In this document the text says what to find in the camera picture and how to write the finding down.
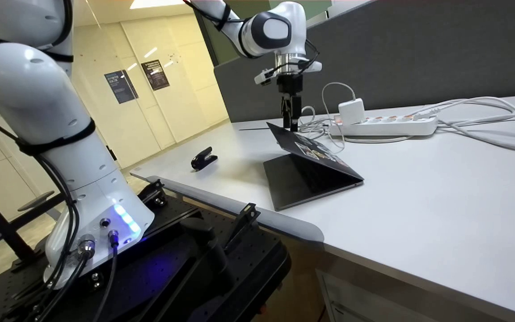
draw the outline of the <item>blue led light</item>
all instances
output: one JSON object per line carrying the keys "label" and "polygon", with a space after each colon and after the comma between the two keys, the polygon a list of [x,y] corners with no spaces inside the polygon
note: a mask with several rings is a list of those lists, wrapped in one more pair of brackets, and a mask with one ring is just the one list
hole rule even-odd
{"label": "blue led light", "polygon": [[135,232],[135,233],[139,232],[139,231],[140,231],[139,224],[137,224],[137,223],[133,222],[133,223],[131,224],[131,230],[132,230],[133,232]]}
{"label": "blue led light", "polygon": [[123,214],[122,215],[122,220],[124,220],[124,222],[126,222],[127,224],[130,224],[131,222],[134,222],[134,220],[132,220],[132,217],[129,216],[128,214]]}
{"label": "blue led light", "polygon": [[124,208],[123,208],[120,204],[115,204],[115,206],[114,206],[114,210],[115,210],[115,212],[116,212],[117,214],[119,214],[119,215],[121,215],[121,216],[122,216],[123,214],[126,214],[126,213],[127,213],[127,211],[126,211],[126,210],[124,210]]}

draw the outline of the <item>gray partition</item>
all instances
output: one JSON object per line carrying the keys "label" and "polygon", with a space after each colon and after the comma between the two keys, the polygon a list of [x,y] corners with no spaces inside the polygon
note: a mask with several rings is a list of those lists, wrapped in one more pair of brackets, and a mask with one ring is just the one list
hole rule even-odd
{"label": "gray partition", "polygon": [[[351,85],[368,110],[515,96],[515,0],[375,0],[307,32],[323,71],[305,75],[303,105],[317,113],[324,111],[321,88],[331,81]],[[280,117],[275,83],[253,82],[273,65],[266,55],[215,68],[232,122]],[[350,93],[331,86],[325,98],[337,112]]]}

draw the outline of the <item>desk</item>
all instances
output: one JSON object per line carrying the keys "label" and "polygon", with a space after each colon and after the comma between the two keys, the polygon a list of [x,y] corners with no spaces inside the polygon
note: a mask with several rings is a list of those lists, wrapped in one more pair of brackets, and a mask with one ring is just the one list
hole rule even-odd
{"label": "desk", "polygon": [[[507,99],[515,104],[515,97]],[[441,116],[455,120],[504,113],[460,106]],[[399,143],[347,143],[339,156],[365,178],[363,186],[276,212],[262,163],[286,153],[269,130],[239,131],[265,126],[264,121],[225,124],[131,174],[160,178],[170,190],[232,212],[256,203],[262,225],[322,242],[325,250],[347,260],[515,321],[514,151],[442,131]],[[515,141],[506,135],[515,133],[515,122],[475,130]],[[319,141],[332,146],[327,137]],[[219,159],[194,172],[190,160],[208,146]]]}

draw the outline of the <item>ceiling light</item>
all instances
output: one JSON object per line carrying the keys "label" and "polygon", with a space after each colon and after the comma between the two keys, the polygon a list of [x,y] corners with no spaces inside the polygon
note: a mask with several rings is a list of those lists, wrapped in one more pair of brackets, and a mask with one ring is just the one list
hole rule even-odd
{"label": "ceiling light", "polygon": [[184,2],[182,0],[134,0],[131,9],[174,6],[176,4],[184,4]]}
{"label": "ceiling light", "polygon": [[146,55],[144,55],[144,57],[145,58],[149,57],[150,55],[152,55],[152,53],[154,53],[157,50],[158,50],[158,47],[152,48],[151,51],[149,51]]}

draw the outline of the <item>black stapler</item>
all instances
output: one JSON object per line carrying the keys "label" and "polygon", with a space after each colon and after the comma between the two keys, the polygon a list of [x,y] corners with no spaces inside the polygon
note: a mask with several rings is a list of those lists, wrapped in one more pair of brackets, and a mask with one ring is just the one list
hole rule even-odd
{"label": "black stapler", "polygon": [[198,153],[198,155],[192,159],[192,168],[196,171],[200,171],[210,163],[216,161],[218,159],[217,155],[212,155],[211,153],[212,147],[208,147],[204,151]]}

